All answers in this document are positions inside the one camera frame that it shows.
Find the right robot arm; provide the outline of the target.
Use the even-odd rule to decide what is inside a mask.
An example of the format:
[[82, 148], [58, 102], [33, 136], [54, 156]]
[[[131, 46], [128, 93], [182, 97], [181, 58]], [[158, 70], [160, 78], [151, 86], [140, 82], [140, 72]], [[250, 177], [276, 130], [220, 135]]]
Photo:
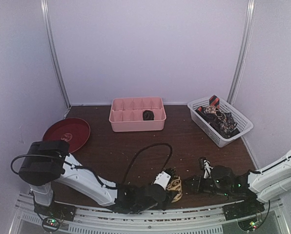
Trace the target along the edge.
[[236, 199], [223, 206], [226, 220], [263, 212], [265, 203], [291, 190], [291, 150], [274, 163], [258, 170], [235, 175], [229, 167], [211, 166], [205, 157], [199, 158], [202, 175], [186, 178], [183, 185], [193, 193], [209, 193]]

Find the dark patterned ties pile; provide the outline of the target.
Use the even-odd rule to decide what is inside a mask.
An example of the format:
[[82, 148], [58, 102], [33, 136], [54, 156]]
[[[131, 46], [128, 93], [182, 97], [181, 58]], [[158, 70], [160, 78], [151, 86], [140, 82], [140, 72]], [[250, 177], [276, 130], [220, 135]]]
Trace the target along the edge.
[[200, 115], [223, 138], [231, 138], [240, 133], [232, 113], [225, 113], [214, 106], [198, 107], [195, 112]]

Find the left circuit board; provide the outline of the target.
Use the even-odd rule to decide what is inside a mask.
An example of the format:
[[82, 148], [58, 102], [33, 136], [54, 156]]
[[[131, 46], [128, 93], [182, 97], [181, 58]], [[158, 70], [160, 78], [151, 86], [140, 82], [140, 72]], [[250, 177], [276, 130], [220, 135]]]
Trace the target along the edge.
[[52, 217], [46, 217], [42, 220], [42, 228], [47, 232], [56, 232], [60, 229], [61, 222]]

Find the pink divided organizer box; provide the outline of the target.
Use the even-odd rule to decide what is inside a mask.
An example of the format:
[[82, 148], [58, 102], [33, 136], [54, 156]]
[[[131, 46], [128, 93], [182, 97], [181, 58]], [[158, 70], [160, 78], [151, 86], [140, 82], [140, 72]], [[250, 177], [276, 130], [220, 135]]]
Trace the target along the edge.
[[[143, 111], [154, 113], [153, 121], [143, 121]], [[166, 112], [160, 97], [126, 97], [112, 101], [109, 122], [114, 132], [161, 131]]]

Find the rolled black tie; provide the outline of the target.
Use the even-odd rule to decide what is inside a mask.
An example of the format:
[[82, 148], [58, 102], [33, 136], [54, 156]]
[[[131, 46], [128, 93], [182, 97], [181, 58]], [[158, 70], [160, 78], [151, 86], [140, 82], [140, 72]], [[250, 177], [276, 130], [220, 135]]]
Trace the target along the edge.
[[151, 110], [143, 111], [143, 121], [153, 121], [154, 113]]

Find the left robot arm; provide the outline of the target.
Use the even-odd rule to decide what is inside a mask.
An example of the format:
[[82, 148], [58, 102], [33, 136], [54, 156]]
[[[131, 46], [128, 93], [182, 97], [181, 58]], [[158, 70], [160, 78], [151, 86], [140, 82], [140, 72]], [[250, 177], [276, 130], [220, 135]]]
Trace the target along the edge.
[[126, 185], [106, 180], [90, 167], [82, 165], [69, 152], [64, 140], [33, 142], [14, 174], [29, 184], [35, 207], [48, 216], [56, 216], [60, 209], [54, 201], [51, 182], [66, 185], [94, 200], [115, 213], [139, 214], [151, 208], [165, 210], [177, 198], [178, 190], [172, 190], [176, 178], [172, 168], [162, 169], [153, 182], [145, 186]]

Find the right aluminium corner post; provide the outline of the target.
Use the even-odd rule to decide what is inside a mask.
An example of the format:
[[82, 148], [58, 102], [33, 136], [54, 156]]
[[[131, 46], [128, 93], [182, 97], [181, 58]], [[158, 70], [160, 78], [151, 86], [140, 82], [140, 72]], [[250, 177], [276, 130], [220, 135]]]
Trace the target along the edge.
[[251, 36], [251, 31], [252, 31], [255, 5], [256, 5], [255, 0], [248, 0], [239, 55], [238, 55], [237, 64], [235, 67], [235, 71], [234, 71], [234, 75], [233, 75], [233, 79], [232, 79], [232, 83], [231, 83], [231, 87], [230, 87], [230, 91], [229, 91], [228, 99], [227, 99], [227, 102], [231, 105], [233, 105], [236, 101], [237, 93], [238, 93], [239, 86], [241, 83], [241, 76], [242, 76], [242, 72], [244, 68], [245, 57], [246, 57], [247, 49], [249, 46], [249, 40]]

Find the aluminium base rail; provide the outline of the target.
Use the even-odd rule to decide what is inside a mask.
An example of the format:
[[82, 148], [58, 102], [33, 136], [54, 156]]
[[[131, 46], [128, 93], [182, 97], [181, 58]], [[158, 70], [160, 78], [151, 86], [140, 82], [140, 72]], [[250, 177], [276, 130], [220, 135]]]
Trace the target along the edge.
[[243, 234], [242, 221], [263, 222], [256, 234], [289, 234], [280, 199], [265, 211], [227, 220], [221, 205], [141, 214], [116, 214], [104, 208], [77, 206], [74, 220], [64, 220], [58, 234]]

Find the aluminium corner post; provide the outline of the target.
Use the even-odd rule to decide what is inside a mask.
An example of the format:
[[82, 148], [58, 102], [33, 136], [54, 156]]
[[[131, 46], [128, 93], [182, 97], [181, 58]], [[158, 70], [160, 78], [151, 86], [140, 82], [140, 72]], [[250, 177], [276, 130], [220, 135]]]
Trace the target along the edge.
[[233, 105], [236, 101], [237, 93], [238, 93], [239, 86], [241, 83], [241, 76], [242, 76], [242, 72], [244, 68], [245, 57], [246, 57], [247, 49], [249, 46], [249, 40], [251, 36], [251, 31], [252, 31], [255, 5], [256, 5], [255, 0], [248, 0], [239, 55], [238, 55], [237, 64], [235, 67], [235, 71], [234, 71], [234, 75], [233, 75], [233, 79], [232, 79], [232, 83], [231, 83], [231, 87], [230, 87], [230, 91], [229, 91], [228, 99], [227, 99], [227, 102], [231, 105]]
[[65, 106], [69, 109], [71, 107], [71, 104], [70, 104], [70, 101], [67, 95], [67, 90], [62, 78], [59, 60], [58, 60], [58, 56], [57, 56], [57, 52], [55, 48], [55, 42], [54, 42], [53, 32], [52, 32], [52, 27], [51, 27], [51, 19], [50, 19], [49, 8], [48, 8], [48, 1], [41, 0], [40, 3], [41, 3], [42, 16], [44, 20], [45, 29], [46, 29], [48, 44], [50, 48], [51, 60], [52, 60], [52, 64], [55, 71], [55, 76], [59, 85], [61, 95], [65, 103]]

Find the leopard print tie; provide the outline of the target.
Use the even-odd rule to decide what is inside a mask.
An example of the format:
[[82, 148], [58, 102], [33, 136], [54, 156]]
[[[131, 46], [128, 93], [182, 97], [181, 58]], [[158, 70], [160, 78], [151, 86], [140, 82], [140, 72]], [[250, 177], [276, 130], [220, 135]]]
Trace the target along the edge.
[[178, 202], [183, 196], [182, 180], [179, 176], [176, 176], [166, 187], [167, 191], [173, 193], [171, 203]]

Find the red black striped tie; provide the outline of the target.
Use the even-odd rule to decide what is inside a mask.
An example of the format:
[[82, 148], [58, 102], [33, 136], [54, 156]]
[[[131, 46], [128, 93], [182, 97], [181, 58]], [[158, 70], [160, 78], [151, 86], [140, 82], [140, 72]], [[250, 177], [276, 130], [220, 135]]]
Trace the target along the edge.
[[220, 109], [220, 99], [216, 96], [213, 95], [210, 99], [209, 99], [209, 105], [210, 106], [214, 106], [217, 109]]

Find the right circuit board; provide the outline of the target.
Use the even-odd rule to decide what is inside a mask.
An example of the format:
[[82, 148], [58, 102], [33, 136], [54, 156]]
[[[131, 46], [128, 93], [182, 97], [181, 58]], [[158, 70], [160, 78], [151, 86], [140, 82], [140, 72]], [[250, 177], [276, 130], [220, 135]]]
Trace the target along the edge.
[[261, 219], [246, 219], [243, 221], [242, 229], [244, 231], [255, 231], [261, 224]]

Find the red round plate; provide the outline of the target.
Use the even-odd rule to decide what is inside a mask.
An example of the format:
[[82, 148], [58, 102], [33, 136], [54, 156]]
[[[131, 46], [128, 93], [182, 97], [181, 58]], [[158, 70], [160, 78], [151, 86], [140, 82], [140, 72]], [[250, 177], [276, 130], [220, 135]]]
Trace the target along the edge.
[[64, 140], [70, 145], [69, 152], [74, 153], [87, 143], [90, 134], [91, 128], [87, 121], [72, 117], [53, 124], [46, 130], [42, 140]]

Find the left aluminium corner post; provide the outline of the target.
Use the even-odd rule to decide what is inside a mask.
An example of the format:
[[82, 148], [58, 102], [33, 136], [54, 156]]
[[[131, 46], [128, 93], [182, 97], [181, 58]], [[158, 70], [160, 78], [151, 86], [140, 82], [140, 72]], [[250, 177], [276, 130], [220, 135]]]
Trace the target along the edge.
[[58, 60], [58, 56], [57, 56], [57, 52], [55, 48], [55, 42], [54, 42], [53, 32], [52, 32], [52, 27], [51, 27], [51, 19], [50, 19], [49, 8], [48, 8], [48, 1], [41, 0], [40, 3], [41, 3], [42, 16], [44, 20], [45, 29], [46, 29], [48, 44], [50, 48], [51, 60], [52, 60], [52, 64], [55, 71], [55, 76], [59, 85], [61, 95], [65, 103], [65, 106], [69, 109], [71, 107], [71, 104], [70, 104], [70, 101], [67, 95], [67, 90], [62, 78], [59, 60]]

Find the white plastic mesh basket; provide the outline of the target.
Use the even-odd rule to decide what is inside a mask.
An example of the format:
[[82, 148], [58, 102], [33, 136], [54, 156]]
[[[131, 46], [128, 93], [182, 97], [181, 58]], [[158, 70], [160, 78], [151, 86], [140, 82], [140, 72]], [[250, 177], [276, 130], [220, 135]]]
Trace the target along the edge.
[[191, 119], [222, 148], [248, 133], [253, 123], [225, 100], [213, 95], [187, 104]]

